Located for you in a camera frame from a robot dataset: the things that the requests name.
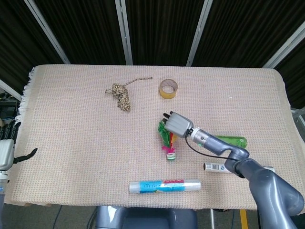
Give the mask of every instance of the rope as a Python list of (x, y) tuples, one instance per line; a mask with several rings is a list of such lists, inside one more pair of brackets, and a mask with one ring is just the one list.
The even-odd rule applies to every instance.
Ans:
[(105, 93), (112, 94), (115, 98), (117, 98), (119, 101), (117, 103), (117, 106), (121, 108), (123, 111), (130, 111), (130, 102), (129, 102), (129, 96), (128, 96), (128, 90), (125, 88), (125, 86), (137, 81), (137, 80), (151, 80), (152, 77), (146, 77), (146, 78), (139, 78), (132, 80), (124, 85), (119, 83), (114, 83), (112, 85), (111, 89), (107, 89)]

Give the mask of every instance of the tape roll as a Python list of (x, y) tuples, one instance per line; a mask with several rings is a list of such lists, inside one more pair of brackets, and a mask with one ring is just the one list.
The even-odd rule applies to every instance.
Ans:
[[(171, 92), (171, 93), (165, 92), (163, 90), (163, 88), (166, 87), (166, 86), (172, 87), (173, 88), (173, 92)], [(174, 98), (176, 96), (177, 89), (178, 89), (178, 84), (174, 80), (166, 79), (166, 80), (163, 80), (161, 82), (160, 87), (159, 87), (159, 92), (160, 92), (160, 95), (164, 99), (172, 99), (172, 98)]]

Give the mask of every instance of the red feather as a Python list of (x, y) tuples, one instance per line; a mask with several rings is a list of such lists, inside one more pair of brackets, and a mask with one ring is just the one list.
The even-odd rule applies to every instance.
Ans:
[(172, 148), (173, 146), (172, 139), (173, 139), (173, 133), (170, 132), (170, 148)]

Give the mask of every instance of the beige tablecloth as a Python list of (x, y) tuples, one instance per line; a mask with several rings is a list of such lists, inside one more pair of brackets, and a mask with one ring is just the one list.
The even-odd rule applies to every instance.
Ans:
[[(130, 112), (105, 90), (113, 83), (153, 77), (127, 86)], [(15, 154), (37, 154), (14, 165), (7, 202), (15, 204), (120, 205), (172, 208), (255, 209), (246, 179), (208, 173), (183, 139), (167, 161), (157, 127), (176, 111), (215, 135), (248, 140), (252, 158), (273, 166), (305, 194), (305, 146), (292, 120), (280, 74), (270, 69), (159, 66), (42, 65), (24, 91)], [(178, 83), (165, 100), (162, 80)], [(200, 179), (194, 192), (129, 194), (129, 182)]]

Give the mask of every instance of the green tube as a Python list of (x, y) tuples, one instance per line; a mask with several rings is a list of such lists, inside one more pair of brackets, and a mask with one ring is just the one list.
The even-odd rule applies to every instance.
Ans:
[(238, 136), (215, 136), (219, 138), (220, 140), (223, 140), (226, 143), (229, 143), (234, 146), (239, 146), (242, 148), (246, 148), (247, 146), (247, 139), (244, 137), (238, 137)]

